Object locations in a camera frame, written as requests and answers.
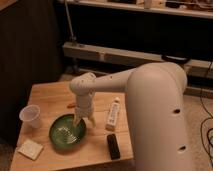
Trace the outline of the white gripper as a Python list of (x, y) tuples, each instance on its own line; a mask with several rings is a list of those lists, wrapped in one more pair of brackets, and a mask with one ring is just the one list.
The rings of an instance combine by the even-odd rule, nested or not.
[(93, 97), (88, 95), (77, 95), (76, 96), (76, 107), (73, 119), (73, 125), (77, 126), (83, 117), (88, 117), (88, 120), (92, 123), (93, 127), (96, 126), (95, 118), (92, 115), (94, 111), (93, 108)]

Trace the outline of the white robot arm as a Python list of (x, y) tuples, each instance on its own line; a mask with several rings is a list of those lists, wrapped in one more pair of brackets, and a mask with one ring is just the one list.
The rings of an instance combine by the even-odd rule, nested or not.
[(187, 76), (175, 63), (150, 63), (74, 78), (75, 120), (93, 120), (93, 94), (123, 92), (136, 171), (194, 171), (183, 108)]

